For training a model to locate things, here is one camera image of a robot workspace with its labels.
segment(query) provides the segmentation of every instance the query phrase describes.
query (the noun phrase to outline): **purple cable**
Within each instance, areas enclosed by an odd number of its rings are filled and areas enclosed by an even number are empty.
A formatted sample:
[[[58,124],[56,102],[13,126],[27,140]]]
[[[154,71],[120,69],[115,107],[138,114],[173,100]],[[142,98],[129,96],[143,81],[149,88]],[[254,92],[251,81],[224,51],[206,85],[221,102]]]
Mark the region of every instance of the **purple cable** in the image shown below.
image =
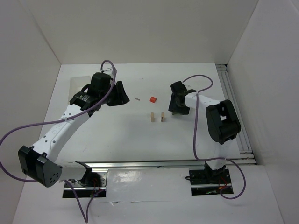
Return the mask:
[[[104,66],[104,64],[105,64],[106,62],[110,63],[111,66],[112,66],[112,69],[113,69],[113,71],[112,71],[112,72],[113,72],[113,81],[112,81],[111,87],[110,87],[110,89],[108,90],[107,94],[106,94],[106,95],[105,95],[105,96],[104,96],[98,103],[96,103],[96,104],[95,104],[94,106],[92,106],[91,108],[89,108],[89,109],[87,109],[87,110],[85,110],[85,111],[83,111],[83,112],[81,112],[81,113],[78,113],[78,114],[76,114],[76,115],[74,115],[74,116],[68,117],[67,120],[71,120],[71,119],[73,119],[73,118],[76,118],[76,117],[78,117],[78,116],[80,116],[80,115],[82,115],[82,114],[85,114],[85,113],[87,113],[87,112],[89,112],[89,111],[95,109],[98,105],[102,104],[102,103],[104,102],[104,100],[109,96],[109,94],[111,93],[111,91],[112,91],[112,89],[113,89],[113,87],[114,87],[114,83],[115,83],[115,79],[116,79],[116,69],[115,69],[114,64],[113,64],[110,60],[104,60],[104,61],[102,62],[102,64],[101,64],[101,70],[103,70],[103,66]],[[15,131],[18,131],[18,130],[21,130],[21,129],[23,129],[23,128],[27,128],[27,127],[34,127],[34,126],[40,126],[40,125],[51,125],[51,124],[57,124],[57,123],[62,123],[62,122],[64,122],[64,120],[55,120],[55,121],[42,122],[42,123],[35,123],[35,124],[30,124],[30,125],[24,125],[24,126],[21,126],[21,127],[17,127],[17,128],[15,128],[15,129],[9,131],[8,133],[6,133],[6,134],[2,137],[2,139],[0,140],[0,147],[1,147],[1,145],[2,145],[2,143],[3,143],[3,141],[4,141],[4,139],[5,139],[7,136],[9,136],[11,133],[15,132]],[[12,175],[11,173],[9,173],[9,172],[5,169],[5,167],[3,166],[3,164],[2,164],[1,161],[0,161],[0,168],[3,170],[4,173],[6,173],[8,176],[10,176],[11,178],[13,178],[13,179],[15,179],[15,180],[23,181],[23,182],[36,182],[36,181],[34,181],[34,180],[21,179],[21,178],[19,178],[19,177],[16,177],[16,176]]]
[[[99,193],[101,193],[103,190],[100,190],[100,191],[98,191],[97,193],[95,193],[95,194],[92,196],[92,198],[89,200],[88,205],[87,205],[87,208],[86,208],[86,216],[85,216],[84,211],[83,211],[82,206],[81,206],[81,203],[80,203],[80,201],[79,201],[78,195],[77,195],[77,193],[76,193],[76,190],[74,189],[74,187],[71,185],[70,182],[68,182],[68,181],[64,181],[64,182],[65,182],[65,183],[71,188],[71,190],[73,191],[73,193],[74,193],[74,195],[75,195],[75,198],[76,198],[76,200],[77,200],[77,202],[78,202],[80,211],[81,211],[81,213],[82,213],[83,219],[84,219],[84,221],[85,221],[86,223],[88,223],[88,209],[89,209],[89,205],[90,205],[90,203],[92,202],[92,200],[94,199],[94,197],[96,197],[96,196],[97,196]]]
[[[212,86],[213,86],[213,80],[208,77],[208,76],[205,76],[205,75],[194,75],[194,76],[190,76],[188,78],[186,78],[183,82],[185,82],[186,80],[192,78],[192,77],[205,77],[205,78],[208,78],[210,81],[211,81],[211,84],[209,87],[206,87],[204,89],[201,89],[199,90],[197,93],[196,93],[196,112],[195,112],[195,122],[194,122],[194,133],[193,133],[193,154],[194,154],[194,157],[196,158],[196,160],[198,161],[201,161],[201,162],[206,162],[206,161],[212,161],[212,160],[227,160],[231,163],[233,163],[240,171],[242,177],[243,177],[243,181],[244,181],[244,186],[243,186],[243,189],[242,191],[235,197],[226,197],[223,195],[222,191],[226,188],[229,188],[229,186],[225,187],[225,188],[222,188],[220,190],[220,195],[225,198],[225,199],[229,199],[229,200],[232,200],[232,199],[236,199],[238,197],[240,197],[245,189],[246,189],[246,178],[245,178],[245,175],[243,173],[243,171],[241,170],[240,166],[238,164],[236,164],[233,160],[231,159],[226,159],[226,158],[223,158],[223,157],[215,157],[215,158],[210,158],[210,159],[200,159],[197,154],[196,154],[196,133],[197,133],[197,123],[198,123],[198,112],[199,112],[199,97],[198,97],[198,94],[204,90],[207,90],[207,89],[210,89]]]

